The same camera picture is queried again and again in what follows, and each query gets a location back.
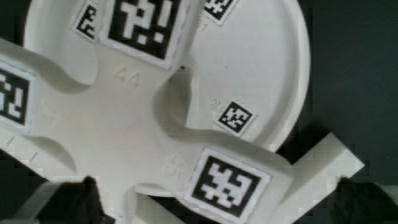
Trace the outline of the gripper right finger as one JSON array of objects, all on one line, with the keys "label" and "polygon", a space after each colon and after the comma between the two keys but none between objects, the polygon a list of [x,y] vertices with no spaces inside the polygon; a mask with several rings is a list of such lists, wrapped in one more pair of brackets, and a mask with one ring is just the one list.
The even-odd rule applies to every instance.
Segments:
[{"label": "gripper right finger", "polygon": [[398,224],[398,185],[341,178],[331,219],[332,224]]}]

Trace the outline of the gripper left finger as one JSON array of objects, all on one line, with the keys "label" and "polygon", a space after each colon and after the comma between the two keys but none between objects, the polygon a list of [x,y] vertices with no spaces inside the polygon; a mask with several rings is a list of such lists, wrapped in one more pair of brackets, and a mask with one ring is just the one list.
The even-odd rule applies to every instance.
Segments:
[{"label": "gripper left finger", "polygon": [[44,182],[11,218],[13,224],[101,224],[96,180]]}]

